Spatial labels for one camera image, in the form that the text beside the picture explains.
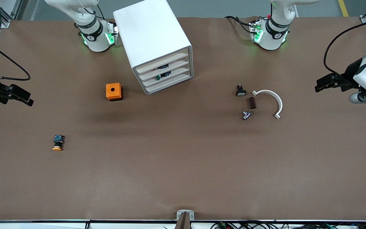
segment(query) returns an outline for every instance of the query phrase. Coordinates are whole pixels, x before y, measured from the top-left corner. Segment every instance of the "electronic component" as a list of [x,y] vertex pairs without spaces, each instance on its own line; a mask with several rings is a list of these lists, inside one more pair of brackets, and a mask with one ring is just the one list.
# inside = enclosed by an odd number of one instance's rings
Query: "electronic component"
[[55,146],[52,150],[54,151],[62,151],[63,150],[63,143],[64,143],[64,135],[55,135],[53,139],[53,143]]
[[249,108],[250,109],[256,109],[257,104],[255,102],[255,97],[249,97],[248,98]]
[[245,96],[247,91],[242,88],[241,84],[237,85],[237,92],[235,93],[236,96]]
[[146,95],[193,78],[192,45],[166,0],[144,0],[113,16]]
[[156,76],[156,80],[160,80],[163,77],[167,77],[167,76],[170,75],[170,73],[171,73],[171,71],[168,71],[168,72],[165,72],[163,74],[160,74],[160,75]]
[[160,67],[157,67],[157,69],[164,69],[164,68],[168,68],[169,67],[169,64],[165,64],[165,65],[162,65]]
[[119,101],[123,100],[123,89],[120,83],[107,84],[105,87],[106,97],[108,100]]

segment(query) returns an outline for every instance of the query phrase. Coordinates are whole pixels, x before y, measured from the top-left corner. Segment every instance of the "orange push button box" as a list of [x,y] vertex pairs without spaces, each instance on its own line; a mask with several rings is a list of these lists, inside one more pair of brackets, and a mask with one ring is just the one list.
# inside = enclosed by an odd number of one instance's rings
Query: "orange push button box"
[[106,97],[110,101],[123,100],[122,87],[119,83],[107,84],[106,85]]

